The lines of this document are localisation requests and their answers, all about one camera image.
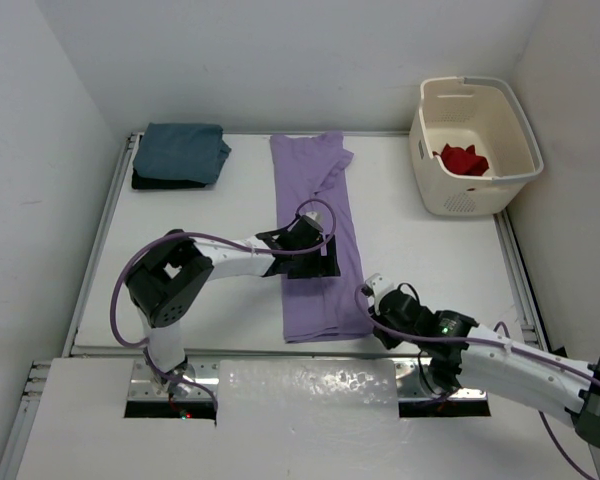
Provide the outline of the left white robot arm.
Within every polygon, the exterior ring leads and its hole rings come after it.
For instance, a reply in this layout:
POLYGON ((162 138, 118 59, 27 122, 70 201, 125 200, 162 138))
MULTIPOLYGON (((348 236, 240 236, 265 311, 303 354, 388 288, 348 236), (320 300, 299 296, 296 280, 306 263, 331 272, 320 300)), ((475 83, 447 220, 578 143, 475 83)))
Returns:
POLYGON ((131 261, 122 282, 143 321, 141 346, 154 381, 175 389, 193 384, 180 321, 207 283, 239 276, 304 280, 339 275, 335 231, 324 231, 320 214, 312 211, 242 240, 173 230, 131 261))

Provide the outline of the black t shirt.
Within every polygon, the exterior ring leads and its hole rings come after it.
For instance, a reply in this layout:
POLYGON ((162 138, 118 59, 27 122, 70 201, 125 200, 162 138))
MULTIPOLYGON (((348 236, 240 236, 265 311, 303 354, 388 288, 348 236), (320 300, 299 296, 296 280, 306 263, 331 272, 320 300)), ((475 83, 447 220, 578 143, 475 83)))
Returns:
POLYGON ((141 176, 132 171, 131 188, 136 191, 171 191, 171 190, 204 190, 213 188, 213 184, 205 184, 191 180, 163 180, 141 176))

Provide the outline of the lilac cloth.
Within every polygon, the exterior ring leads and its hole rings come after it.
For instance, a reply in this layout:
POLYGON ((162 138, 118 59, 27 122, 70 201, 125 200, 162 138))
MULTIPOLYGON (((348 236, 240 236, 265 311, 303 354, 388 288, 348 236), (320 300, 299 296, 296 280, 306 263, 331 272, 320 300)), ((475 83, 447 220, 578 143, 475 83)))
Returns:
POLYGON ((297 209, 323 215, 325 231, 335 231, 340 275, 281 281, 283 335, 288 343, 352 340, 371 333, 355 305, 363 283, 345 171, 354 154, 341 132, 313 137, 270 137, 277 223, 288 224, 297 209))

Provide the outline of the red shirt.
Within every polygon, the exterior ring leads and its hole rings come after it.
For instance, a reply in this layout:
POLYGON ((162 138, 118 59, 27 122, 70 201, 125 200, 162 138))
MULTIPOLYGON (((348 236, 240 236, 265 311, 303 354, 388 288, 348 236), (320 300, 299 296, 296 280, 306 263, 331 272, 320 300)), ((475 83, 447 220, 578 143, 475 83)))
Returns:
POLYGON ((462 148, 446 144, 439 156, 444 167, 455 175, 482 176, 489 169, 488 160, 477 154, 474 145, 462 148))

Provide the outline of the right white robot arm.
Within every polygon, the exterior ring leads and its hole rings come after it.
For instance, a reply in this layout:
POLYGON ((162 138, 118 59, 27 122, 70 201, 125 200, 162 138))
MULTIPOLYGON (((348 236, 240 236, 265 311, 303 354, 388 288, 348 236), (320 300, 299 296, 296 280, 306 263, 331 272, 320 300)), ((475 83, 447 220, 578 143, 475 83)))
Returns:
POLYGON ((452 310, 432 311, 413 291, 376 274, 354 299, 388 350, 411 343, 430 358, 438 393, 476 389, 562 422, 600 449, 600 358, 569 359, 508 338, 452 310))

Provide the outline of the blue shirt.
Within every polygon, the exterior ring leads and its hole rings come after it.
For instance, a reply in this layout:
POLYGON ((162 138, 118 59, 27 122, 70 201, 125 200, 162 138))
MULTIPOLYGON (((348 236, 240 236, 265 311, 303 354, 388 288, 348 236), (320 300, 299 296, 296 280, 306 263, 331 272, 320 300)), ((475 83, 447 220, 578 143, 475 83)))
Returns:
POLYGON ((223 135, 217 124, 149 123, 133 168, 151 180, 215 184, 232 151, 223 135))

